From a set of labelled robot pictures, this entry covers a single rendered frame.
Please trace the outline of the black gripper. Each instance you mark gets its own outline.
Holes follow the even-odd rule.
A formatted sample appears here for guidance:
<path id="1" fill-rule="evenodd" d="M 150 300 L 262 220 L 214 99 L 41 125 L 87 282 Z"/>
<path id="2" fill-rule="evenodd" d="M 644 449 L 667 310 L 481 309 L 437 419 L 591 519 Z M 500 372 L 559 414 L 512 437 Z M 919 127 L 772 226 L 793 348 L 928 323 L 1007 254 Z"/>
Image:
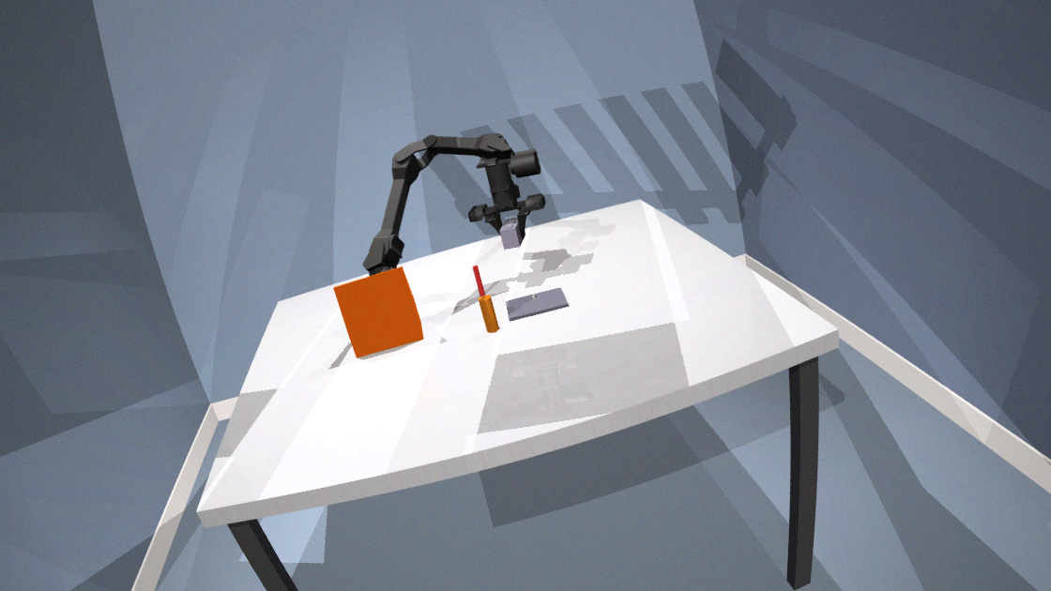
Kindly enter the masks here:
<path id="1" fill-rule="evenodd" d="M 526 200 L 517 201 L 511 180 L 501 184 L 490 185 L 490 191 L 494 199 L 494 206 L 488 206 L 487 204 L 473 206 L 469 211 L 469 220 L 470 222 L 480 222 L 485 218 L 485 222 L 488 222 L 498 233 L 503 226 L 500 212 L 518 209 L 517 219 L 520 235 L 524 238 L 526 216 L 531 211 L 543 209 L 547 204 L 545 197 L 542 193 L 528 196 Z"/>

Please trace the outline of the orange cylinder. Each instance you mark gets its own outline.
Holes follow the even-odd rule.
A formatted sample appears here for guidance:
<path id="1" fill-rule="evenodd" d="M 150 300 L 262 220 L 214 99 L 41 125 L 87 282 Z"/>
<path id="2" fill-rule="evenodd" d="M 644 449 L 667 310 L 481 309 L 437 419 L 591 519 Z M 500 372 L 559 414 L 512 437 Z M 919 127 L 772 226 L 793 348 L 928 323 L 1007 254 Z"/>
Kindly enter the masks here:
<path id="1" fill-rule="evenodd" d="M 496 332 L 499 329 L 499 326 L 495 315 L 495 308 L 491 295 L 481 295 L 479 298 L 479 303 L 480 303 L 482 318 L 485 321 L 485 331 L 487 331 L 488 333 Z"/>

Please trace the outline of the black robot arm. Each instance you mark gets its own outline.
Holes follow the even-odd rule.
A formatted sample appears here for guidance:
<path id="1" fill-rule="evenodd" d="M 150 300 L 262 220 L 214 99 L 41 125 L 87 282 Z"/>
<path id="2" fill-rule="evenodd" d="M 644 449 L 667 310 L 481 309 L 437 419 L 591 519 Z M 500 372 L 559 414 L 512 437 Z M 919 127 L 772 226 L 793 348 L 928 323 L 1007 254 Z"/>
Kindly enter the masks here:
<path id="1" fill-rule="evenodd" d="M 414 154 L 420 151 L 424 154 L 418 159 Z M 393 183 L 390 199 L 388 199 L 380 230 L 372 240 L 369 253 L 364 261 L 364 268 L 369 271 L 370 276 L 397 268 L 400 258 L 403 259 L 404 250 L 404 242 L 401 238 L 398 238 L 398 230 L 400 230 L 406 197 L 408 197 L 410 186 L 417 181 L 420 171 L 438 154 L 481 157 L 477 169 L 485 167 L 490 185 L 511 180 L 510 174 L 515 174 L 516 177 L 541 174 L 536 148 L 513 152 L 504 140 L 503 134 L 482 134 L 476 138 L 444 137 L 430 134 L 423 140 L 410 143 L 400 151 L 395 152 L 392 158 Z"/>

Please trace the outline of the red peg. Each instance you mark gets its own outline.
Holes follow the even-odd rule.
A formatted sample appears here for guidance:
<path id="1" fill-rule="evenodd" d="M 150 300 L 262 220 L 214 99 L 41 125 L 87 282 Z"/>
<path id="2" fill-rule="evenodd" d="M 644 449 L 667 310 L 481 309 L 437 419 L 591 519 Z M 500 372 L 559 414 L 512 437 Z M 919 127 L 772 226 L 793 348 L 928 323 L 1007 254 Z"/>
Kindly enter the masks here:
<path id="1" fill-rule="evenodd" d="M 482 286 L 482 283 L 481 283 L 481 278 L 480 278 L 479 269 L 477 268 L 477 265 L 472 266 L 472 268 L 473 268 L 473 272 L 474 272 L 475 279 L 476 279 L 477 289 L 479 289 L 480 295 L 485 295 L 485 289 L 483 289 L 483 286 Z"/>

